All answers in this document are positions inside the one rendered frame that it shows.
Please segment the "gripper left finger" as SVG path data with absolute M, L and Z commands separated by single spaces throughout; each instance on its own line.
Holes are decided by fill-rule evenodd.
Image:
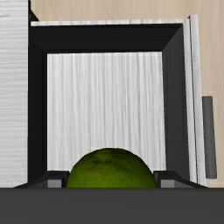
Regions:
M 17 188 L 65 188 L 69 171 L 47 171 L 40 178 L 18 185 Z

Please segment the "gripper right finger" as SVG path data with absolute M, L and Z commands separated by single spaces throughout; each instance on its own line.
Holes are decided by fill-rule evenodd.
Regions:
M 154 171 L 158 188 L 205 188 L 204 185 L 181 178 L 175 171 Z

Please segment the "green lime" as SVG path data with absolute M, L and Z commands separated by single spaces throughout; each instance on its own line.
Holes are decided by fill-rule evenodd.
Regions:
M 146 163 L 119 148 L 95 150 L 83 156 L 68 177 L 66 188 L 156 188 Z

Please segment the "open cabinet drawer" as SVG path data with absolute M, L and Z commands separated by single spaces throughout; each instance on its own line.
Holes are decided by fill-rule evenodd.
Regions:
M 211 110 L 194 15 L 29 25 L 29 179 L 124 148 L 153 171 L 204 185 Z

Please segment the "cabinet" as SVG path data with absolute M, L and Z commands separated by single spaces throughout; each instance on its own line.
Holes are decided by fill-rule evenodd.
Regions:
M 0 189 L 28 181 L 29 0 L 0 0 Z

